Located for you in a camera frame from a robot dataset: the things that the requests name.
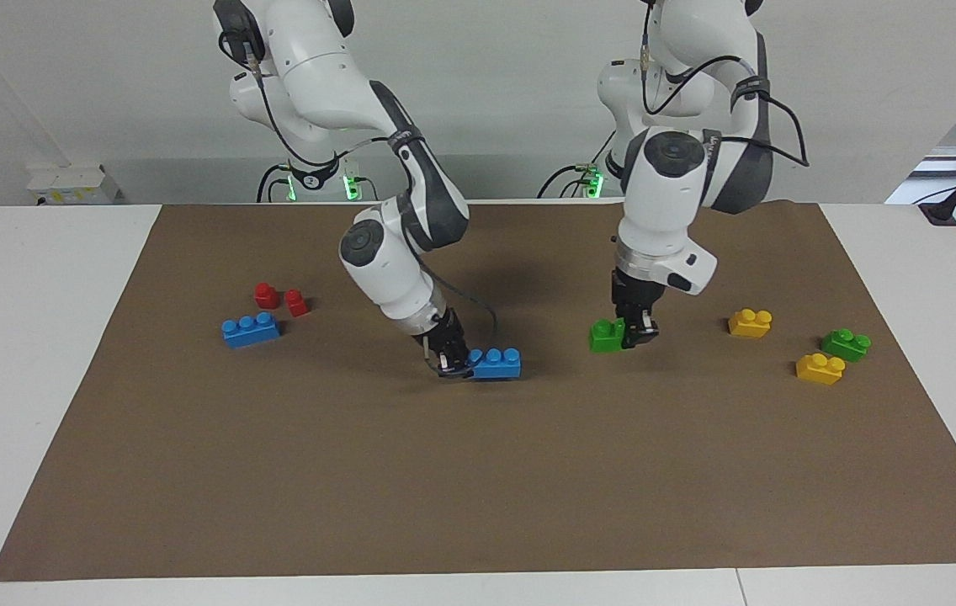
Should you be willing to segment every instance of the red lego brick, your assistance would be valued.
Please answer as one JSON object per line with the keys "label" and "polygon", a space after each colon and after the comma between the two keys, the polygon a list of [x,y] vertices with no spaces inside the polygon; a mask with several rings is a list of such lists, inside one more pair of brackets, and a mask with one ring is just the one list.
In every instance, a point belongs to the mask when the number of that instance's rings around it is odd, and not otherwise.
{"label": "red lego brick", "polygon": [[262,310],[275,310],[279,307],[279,292],[268,283],[261,283],[254,289],[254,300]]}
{"label": "red lego brick", "polygon": [[297,318],[310,313],[310,308],[305,305],[305,299],[302,299],[301,292],[290,289],[284,293],[283,298],[287,300],[287,308],[290,310],[290,315]]}

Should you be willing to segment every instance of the lego brick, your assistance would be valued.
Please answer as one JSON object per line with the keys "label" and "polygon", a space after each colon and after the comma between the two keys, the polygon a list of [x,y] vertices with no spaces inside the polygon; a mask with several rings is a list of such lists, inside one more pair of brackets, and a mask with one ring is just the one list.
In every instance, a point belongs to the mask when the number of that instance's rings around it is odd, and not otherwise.
{"label": "lego brick", "polygon": [[275,310],[279,307],[279,292],[268,283],[258,284],[254,288],[254,302],[262,310]]}
{"label": "lego brick", "polygon": [[837,356],[847,362],[858,362],[871,348],[871,340],[866,334],[852,335],[852,331],[843,327],[826,335],[821,340],[821,350]]}
{"label": "lego brick", "polygon": [[504,353],[500,349],[490,349],[482,356],[481,349],[470,352],[470,363],[475,365],[474,380],[507,380],[519,379],[522,371],[522,360],[519,349],[508,348]]}
{"label": "lego brick", "polygon": [[729,334],[736,337],[762,338],[770,332],[773,316],[770,311],[739,310],[729,318]]}
{"label": "lego brick", "polygon": [[245,348],[247,345],[273,341],[279,337],[279,325],[273,314],[262,311],[258,317],[243,316],[239,322],[225,321],[220,327],[228,348]]}
{"label": "lego brick", "polygon": [[823,353],[809,353],[796,362],[796,376],[813,383],[832,385],[844,376],[841,358],[827,358]]}
{"label": "lego brick", "polygon": [[590,350],[595,354],[620,352],[624,349],[624,319],[617,318],[616,322],[594,322],[590,327]]}
{"label": "lego brick", "polygon": [[306,305],[305,299],[302,299],[302,293],[294,288],[284,293],[283,300],[287,303],[287,311],[290,311],[293,318],[310,313],[310,307]]}

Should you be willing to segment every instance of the green lego brick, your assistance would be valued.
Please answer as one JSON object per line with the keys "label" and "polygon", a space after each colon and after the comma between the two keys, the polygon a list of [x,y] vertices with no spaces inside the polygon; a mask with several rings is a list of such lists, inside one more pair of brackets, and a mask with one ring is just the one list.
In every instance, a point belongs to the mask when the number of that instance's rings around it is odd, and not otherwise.
{"label": "green lego brick", "polygon": [[597,321],[590,327],[590,350],[595,354],[608,354],[624,349],[624,319],[616,322]]}
{"label": "green lego brick", "polygon": [[821,350],[848,362],[858,362],[871,348],[871,340],[866,334],[852,335],[852,331],[843,327],[826,335],[821,340]]}

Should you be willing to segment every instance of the blue block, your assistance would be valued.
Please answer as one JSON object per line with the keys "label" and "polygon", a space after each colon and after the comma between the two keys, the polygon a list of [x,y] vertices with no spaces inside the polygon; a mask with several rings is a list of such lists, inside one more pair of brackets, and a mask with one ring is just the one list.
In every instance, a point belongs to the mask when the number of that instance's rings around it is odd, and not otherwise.
{"label": "blue block", "polygon": [[245,348],[247,345],[273,341],[279,337],[279,326],[273,314],[262,311],[258,317],[243,316],[239,322],[227,321],[220,327],[228,348]]}
{"label": "blue block", "polygon": [[522,371],[522,361],[519,349],[509,348],[501,353],[500,349],[490,349],[482,358],[481,349],[470,352],[470,363],[475,367],[474,380],[505,380],[519,379]]}

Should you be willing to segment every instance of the yellow lego brick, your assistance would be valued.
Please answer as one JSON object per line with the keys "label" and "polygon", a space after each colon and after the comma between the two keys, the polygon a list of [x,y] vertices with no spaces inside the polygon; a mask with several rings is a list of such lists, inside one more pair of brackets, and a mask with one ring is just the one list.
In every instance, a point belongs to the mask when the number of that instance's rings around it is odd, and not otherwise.
{"label": "yellow lego brick", "polygon": [[844,376],[844,360],[827,358],[823,353],[812,353],[796,362],[796,376],[814,383],[832,385]]}
{"label": "yellow lego brick", "polygon": [[773,316],[770,311],[739,310],[729,318],[729,334],[737,337],[761,338],[770,332]]}

